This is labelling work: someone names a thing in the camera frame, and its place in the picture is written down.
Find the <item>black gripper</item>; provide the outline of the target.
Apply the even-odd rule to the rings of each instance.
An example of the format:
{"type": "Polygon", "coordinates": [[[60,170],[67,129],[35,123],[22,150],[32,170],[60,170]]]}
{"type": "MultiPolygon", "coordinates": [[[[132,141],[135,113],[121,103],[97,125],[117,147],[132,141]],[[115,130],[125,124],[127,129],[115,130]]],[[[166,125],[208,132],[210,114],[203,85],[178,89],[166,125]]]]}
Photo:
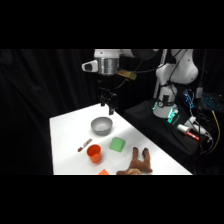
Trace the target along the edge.
{"type": "Polygon", "coordinates": [[[101,106],[106,104],[109,106],[109,115],[113,115],[118,103],[118,95],[115,93],[115,77],[114,76],[99,76],[98,83],[98,96],[101,106]]]}

